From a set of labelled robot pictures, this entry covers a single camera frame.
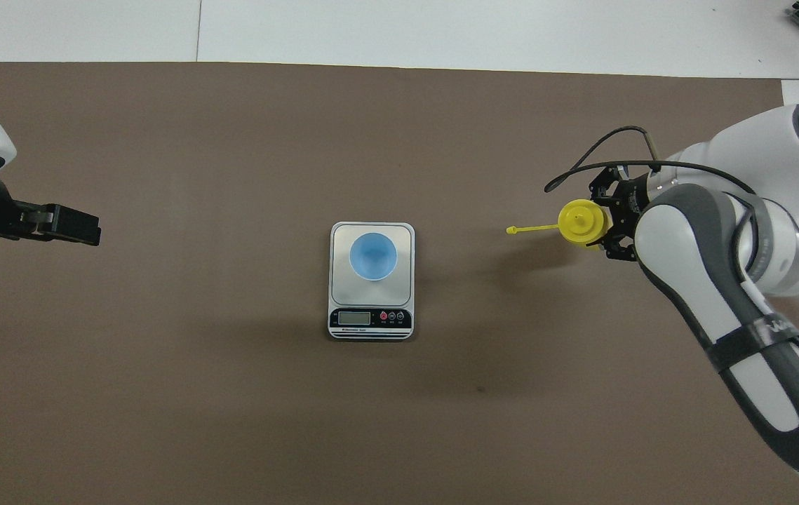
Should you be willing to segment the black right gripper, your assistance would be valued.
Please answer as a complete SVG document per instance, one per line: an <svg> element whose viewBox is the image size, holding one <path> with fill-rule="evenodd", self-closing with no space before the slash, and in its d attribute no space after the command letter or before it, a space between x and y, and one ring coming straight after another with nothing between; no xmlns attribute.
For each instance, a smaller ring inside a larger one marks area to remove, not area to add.
<svg viewBox="0 0 799 505"><path fill-rule="evenodd" d="M598 246L611 260L637 262L634 233L643 211L648 207L648 175L624 181L621 166L605 166L589 183L589 199L597 204L611 204L614 226L598 239L587 243Z"/></svg>

